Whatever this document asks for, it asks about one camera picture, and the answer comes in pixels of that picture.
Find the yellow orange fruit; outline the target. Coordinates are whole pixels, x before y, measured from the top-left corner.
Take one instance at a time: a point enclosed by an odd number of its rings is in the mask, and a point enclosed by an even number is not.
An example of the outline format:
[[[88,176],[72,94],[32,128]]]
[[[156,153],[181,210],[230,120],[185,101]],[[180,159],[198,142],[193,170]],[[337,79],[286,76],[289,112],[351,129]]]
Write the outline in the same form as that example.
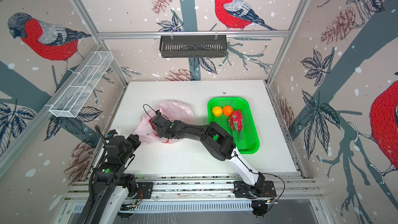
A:
[[[220,116],[223,115],[223,109],[222,109],[221,107],[219,107],[219,106],[213,107],[213,108],[211,109],[211,112],[212,112],[212,114],[213,114],[215,117],[220,117]]]

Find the orange tangerine fruit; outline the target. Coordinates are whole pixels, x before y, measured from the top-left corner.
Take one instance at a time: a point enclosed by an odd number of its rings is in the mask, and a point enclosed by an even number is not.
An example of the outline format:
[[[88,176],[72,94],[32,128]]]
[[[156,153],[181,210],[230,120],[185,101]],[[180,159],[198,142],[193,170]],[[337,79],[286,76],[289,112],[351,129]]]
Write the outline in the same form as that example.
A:
[[[226,105],[222,108],[223,114],[227,117],[231,116],[234,112],[233,107]]]

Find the red dragon fruit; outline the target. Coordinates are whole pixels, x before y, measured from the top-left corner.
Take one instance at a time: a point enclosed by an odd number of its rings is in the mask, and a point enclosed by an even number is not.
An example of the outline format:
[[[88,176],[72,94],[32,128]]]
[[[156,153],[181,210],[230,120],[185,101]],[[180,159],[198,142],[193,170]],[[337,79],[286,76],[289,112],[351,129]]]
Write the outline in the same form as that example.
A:
[[[231,116],[229,116],[229,126],[232,131],[236,131],[238,134],[238,140],[243,139],[244,129],[244,116],[241,110],[235,110]]]

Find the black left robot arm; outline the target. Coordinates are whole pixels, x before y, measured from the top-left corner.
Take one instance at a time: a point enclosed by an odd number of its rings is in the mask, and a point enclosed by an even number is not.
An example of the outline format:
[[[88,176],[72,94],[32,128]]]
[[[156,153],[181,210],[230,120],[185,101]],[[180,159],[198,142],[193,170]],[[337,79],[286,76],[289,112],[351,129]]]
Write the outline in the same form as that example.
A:
[[[102,134],[104,151],[89,179],[89,198],[78,219],[79,224],[112,224],[127,197],[135,196],[134,174],[126,174],[126,165],[134,157],[141,142],[138,135],[112,136]]]

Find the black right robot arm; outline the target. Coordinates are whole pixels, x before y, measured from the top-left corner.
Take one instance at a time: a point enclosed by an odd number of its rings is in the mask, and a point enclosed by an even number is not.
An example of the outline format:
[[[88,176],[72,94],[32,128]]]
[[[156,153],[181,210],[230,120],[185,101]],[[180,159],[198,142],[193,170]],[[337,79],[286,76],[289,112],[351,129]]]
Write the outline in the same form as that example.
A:
[[[201,142],[207,151],[219,161],[227,161],[242,178],[248,192],[236,190],[235,193],[249,199],[261,196],[265,177],[255,170],[243,158],[234,143],[234,138],[219,124],[211,122],[208,125],[187,124],[180,120],[170,121],[155,111],[155,116],[149,121],[161,138],[191,139]]]

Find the red apple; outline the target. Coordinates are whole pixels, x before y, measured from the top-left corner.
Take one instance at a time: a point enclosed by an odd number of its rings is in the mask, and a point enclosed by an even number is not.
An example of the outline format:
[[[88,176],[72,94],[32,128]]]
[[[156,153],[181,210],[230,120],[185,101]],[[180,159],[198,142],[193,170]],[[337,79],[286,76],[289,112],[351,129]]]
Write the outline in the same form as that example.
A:
[[[153,123],[153,121],[150,120],[149,122],[150,122],[151,127],[152,127],[154,130],[156,130],[156,126],[155,126],[155,124]]]

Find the green plastic basket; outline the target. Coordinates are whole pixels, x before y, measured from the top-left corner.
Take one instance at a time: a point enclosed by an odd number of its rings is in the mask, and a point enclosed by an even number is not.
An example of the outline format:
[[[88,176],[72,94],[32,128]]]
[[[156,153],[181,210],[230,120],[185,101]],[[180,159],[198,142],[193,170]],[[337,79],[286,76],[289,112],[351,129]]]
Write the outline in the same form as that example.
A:
[[[242,124],[231,123],[232,116],[215,116],[212,109],[215,107],[230,106],[234,111],[238,111],[238,117]],[[260,147],[259,137],[256,131],[254,119],[252,117],[249,103],[242,97],[216,97],[207,103],[208,120],[215,122],[233,136],[237,149],[241,154],[254,154]]]

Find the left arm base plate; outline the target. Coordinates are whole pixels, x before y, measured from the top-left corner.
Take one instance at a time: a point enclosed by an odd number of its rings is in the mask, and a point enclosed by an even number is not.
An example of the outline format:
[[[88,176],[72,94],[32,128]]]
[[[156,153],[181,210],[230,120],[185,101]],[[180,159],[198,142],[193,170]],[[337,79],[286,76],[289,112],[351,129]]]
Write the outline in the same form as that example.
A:
[[[137,184],[137,192],[134,195],[133,199],[143,199],[148,200],[151,199],[152,191],[153,191],[153,183],[152,182],[138,182]]]

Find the black hanging wall basket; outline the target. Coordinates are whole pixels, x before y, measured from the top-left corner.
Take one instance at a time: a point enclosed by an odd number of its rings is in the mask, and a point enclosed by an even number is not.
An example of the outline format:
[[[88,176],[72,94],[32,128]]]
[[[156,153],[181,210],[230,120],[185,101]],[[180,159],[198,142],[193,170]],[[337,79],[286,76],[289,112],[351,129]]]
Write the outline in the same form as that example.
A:
[[[227,55],[225,35],[162,36],[159,46],[163,58],[222,58]]]

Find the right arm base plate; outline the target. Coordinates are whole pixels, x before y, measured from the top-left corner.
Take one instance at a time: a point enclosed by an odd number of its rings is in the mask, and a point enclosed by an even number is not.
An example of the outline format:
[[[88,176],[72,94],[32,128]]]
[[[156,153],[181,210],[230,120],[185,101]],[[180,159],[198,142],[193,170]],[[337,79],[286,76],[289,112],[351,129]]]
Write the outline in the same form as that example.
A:
[[[266,180],[259,191],[255,186],[248,185],[243,181],[233,182],[233,194],[236,198],[257,199],[257,198],[276,198],[274,182]]]

